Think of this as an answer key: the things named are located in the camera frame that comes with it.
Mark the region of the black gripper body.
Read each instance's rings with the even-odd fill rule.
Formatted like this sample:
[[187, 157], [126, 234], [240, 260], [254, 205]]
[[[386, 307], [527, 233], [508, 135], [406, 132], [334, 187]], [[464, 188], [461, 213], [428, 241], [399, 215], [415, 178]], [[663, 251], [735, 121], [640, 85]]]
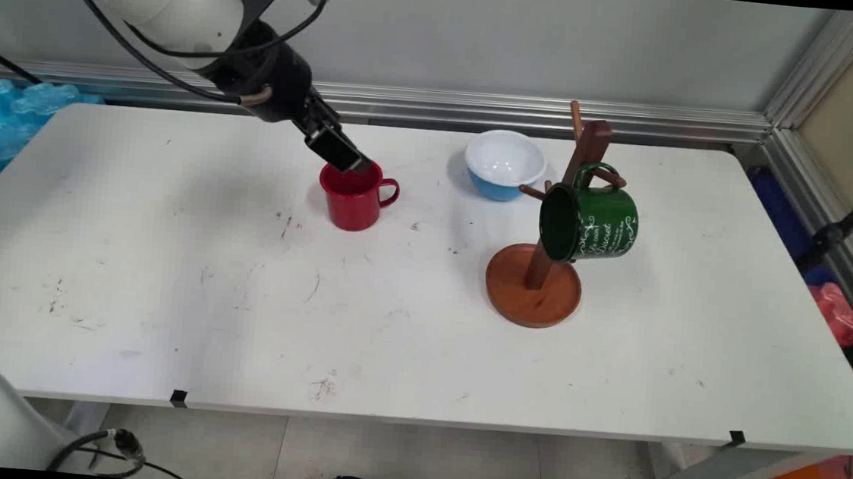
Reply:
[[283, 41], [264, 51], [218, 57], [212, 83], [229, 96], [250, 96], [268, 87], [270, 98], [247, 110], [266, 122], [290, 121], [300, 127], [307, 114], [313, 74], [308, 63]]

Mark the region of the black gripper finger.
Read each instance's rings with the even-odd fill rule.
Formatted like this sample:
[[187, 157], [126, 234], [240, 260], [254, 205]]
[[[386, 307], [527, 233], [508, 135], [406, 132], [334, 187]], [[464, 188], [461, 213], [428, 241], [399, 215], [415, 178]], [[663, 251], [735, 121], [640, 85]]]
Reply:
[[348, 137], [335, 116], [308, 115], [294, 121], [306, 147], [339, 172], [363, 168], [364, 153]]
[[329, 106], [319, 92], [307, 92], [300, 123], [306, 147], [335, 169], [365, 172], [373, 162], [344, 132], [341, 117]]

